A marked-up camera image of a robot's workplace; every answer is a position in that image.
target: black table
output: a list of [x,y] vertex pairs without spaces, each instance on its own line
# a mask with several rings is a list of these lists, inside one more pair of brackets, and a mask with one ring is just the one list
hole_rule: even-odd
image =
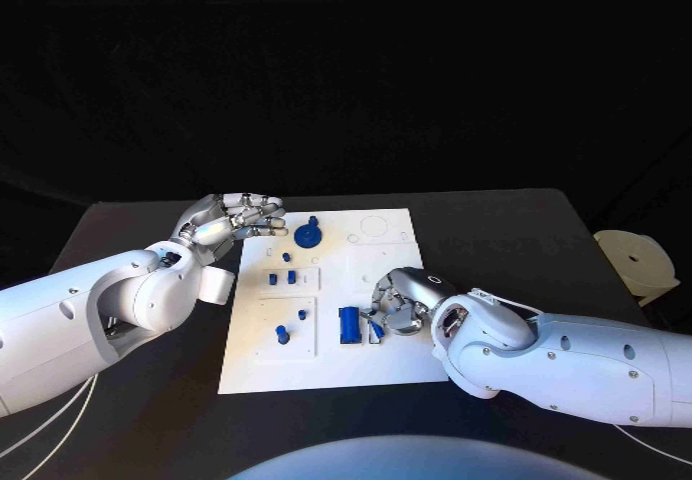
[[[190,202],[99,203],[86,211],[55,265],[65,270],[169,238]],[[548,312],[647,325],[559,191],[298,197],[288,211],[411,210],[425,267]],[[218,263],[238,271],[241,245]],[[546,411],[502,392],[492,400],[451,382],[218,395],[232,304],[197,303],[186,323],[99,376],[81,424],[35,478],[222,479],[261,461],[333,440],[385,434],[467,437],[525,448],[611,478],[689,478],[692,467],[650,452],[613,426]],[[0,420],[0,449],[71,397]],[[72,407],[0,460],[20,478],[56,444]],[[692,431],[634,429],[692,458]]]

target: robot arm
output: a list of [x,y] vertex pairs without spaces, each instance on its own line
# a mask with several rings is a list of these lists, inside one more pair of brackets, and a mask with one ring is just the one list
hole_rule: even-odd
[[0,417],[46,401],[186,320],[223,305],[234,274],[210,267],[235,240],[285,235],[281,200],[208,195],[167,241],[0,292]]
[[545,409],[620,425],[692,427],[692,337],[613,320],[538,313],[430,272],[392,270],[368,319],[396,334],[430,322],[432,355],[479,398],[507,390]]

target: silver robotic hand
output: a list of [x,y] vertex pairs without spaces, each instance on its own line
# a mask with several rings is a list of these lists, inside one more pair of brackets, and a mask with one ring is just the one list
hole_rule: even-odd
[[235,276],[209,266],[235,240],[285,235],[283,202],[208,195],[169,240],[0,292],[0,417],[46,401],[187,319],[223,305]]
[[[503,304],[528,312],[526,320]],[[594,317],[542,313],[438,276],[398,268],[378,282],[368,320],[395,334],[430,323],[432,355],[461,389],[500,390],[539,407],[636,426],[692,427],[692,337]]]

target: white board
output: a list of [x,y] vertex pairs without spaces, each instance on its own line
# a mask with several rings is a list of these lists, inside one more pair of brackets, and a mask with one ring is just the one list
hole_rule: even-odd
[[[323,240],[303,249],[293,232],[311,215]],[[422,268],[408,209],[287,213],[284,218],[287,237],[244,242],[219,393],[447,381],[428,328],[408,337],[386,331],[376,344],[360,321],[363,342],[339,342],[339,308],[368,309],[389,270]],[[297,273],[294,284],[288,270]],[[277,285],[270,285],[270,273]],[[298,310],[306,310],[306,320]],[[285,345],[278,325],[291,336]]]

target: white cable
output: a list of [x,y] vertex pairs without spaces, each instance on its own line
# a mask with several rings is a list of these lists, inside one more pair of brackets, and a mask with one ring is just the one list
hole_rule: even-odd
[[666,453],[663,450],[659,450],[657,448],[652,447],[647,443],[644,443],[631,433],[626,432],[623,428],[618,425],[613,425],[636,442],[639,442],[646,448],[650,448],[656,453],[660,453],[666,457],[672,458],[673,460],[678,460],[682,463],[686,463],[688,465],[692,465],[692,462],[689,460],[685,460],[675,455],[670,455]]
[[543,313],[538,308],[529,307],[528,305],[523,305],[523,303],[513,302],[512,300],[507,300],[506,298],[499,297],[499,296],[494,295],[493,293],[486,292],[486,291],[481,290],[480,288],[474,288],[473,290],[476,290],[476,291],[480,292],[481,294],[493,297],[493,298],[494,298],[496,300],[499,300],[500,302],[507,303],[509,305],[513,305],[515,307],[525,308],[526,310],[529,310],[529,312],[533,312],[533,313],[538,314],[538,315],[541,315],[541,314]]
[[82,388],[79,388],[78,392],[75,393],[75,396],[69,399],[69,402],[65,404],[65,406],[55,412],[53,416],[43,422],[43,425],[10,447],[7,448],[1,453],[0,453],[0,458],[3,458],[20,445],[24,444],[24,442],[50,425],[53,420],[62,415],[65,410],[69,408],[69,406],[75,403],[76,398],[82,394],[84,390],[89,386],[91,381],[94,380],[95,382],[95,377],[91,377],[82,384]]
[[65,440],[69,437],[69,434],[72,433],[72,430],[76,427],[76,424],[79,423],[79,419],[82,418],[82,413],[86,410],[86,405],[89,404],[91,400],[91,394],[94,393],[94,387],[97,386],[97,378],[98,378],[98,373],[94,375],[94,381],[91,382],[91,388],[89,388],[89,394],[86,395],[86,400],[84,401],[82,409],[79,410],[79,414],[76,415],[75,421],[72,422],[72,426],[69,427],[68,433],[62,437],[61,442],[55,446],[55,448],[50,450],[50,453],[48,454],[46,458],[42,460],[42,462],[36,465],[35,469],[26,474],[26,476],[22,478],[22,480],[26,480],[35,473],[36,470],[45,465],[45,463],[50,460],[50,457],[53,456],[55,452],[58,449],[62,447],[62,444],[65,443]]

